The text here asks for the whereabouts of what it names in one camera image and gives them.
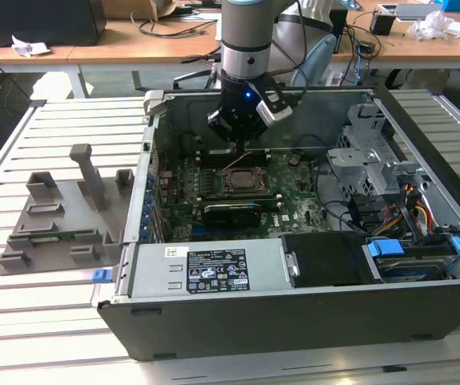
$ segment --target black plastic cover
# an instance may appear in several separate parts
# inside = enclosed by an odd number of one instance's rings
[[[352,232],[286,234],[284,251],[297,261],[300,275],[294,287],[350,286],[374,283],[362,245],[365,239]]]

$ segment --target cardboard box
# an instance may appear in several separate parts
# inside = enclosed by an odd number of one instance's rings
[[[175,0],[102,0],[106,18],[130,20],[158,20],[169,15],[176,8]]]

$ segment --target computer case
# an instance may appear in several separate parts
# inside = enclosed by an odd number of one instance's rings
[[[29,43],[95,45],[106,26],[101,0],[0,0],[0,47]]]

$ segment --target yellow wire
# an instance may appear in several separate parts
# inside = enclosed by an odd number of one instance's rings
[[[402,215],[398,216],[396,219],[394,219],[393,221],[391,221],[387,226],[385,226],[383,229],[381,229],[378,233],[374,234],[375,236],[377,235],[380,235],[381,233],[384,233],[385,231],[387,231],[388,229],[394,227],[397,223],[399,223],[401,221],[401,219],[403,218]]]
[[[424,210],[424,208],[422,208],[421,206],[415,206],[417,208],[417,210],[419,210],[421,213],[424,214],[424,221],[426,221],[426,226],[428,225],[428,214],[427,212]]]

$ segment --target metal grating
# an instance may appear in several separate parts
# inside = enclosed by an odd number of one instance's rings
[[[435,148],[460,176],[460,111],[443,96],[423,90],[392,91]],[[408,160],[412,152],[399,135],[394,139]]]
[[[64,100],[26,113],[0,153],[0,253],[31,172],[51,168],[59,180],[80,177],[68,158],[71,144],[91,143],[103,176],[136,165],[142,103]],[[91,274],[0,277],[0,383],[460,383],[460,329],[443,341],[135,363],[91,307],[114,287],[92,285]],[[393,364],[408,371],[381,369]]]

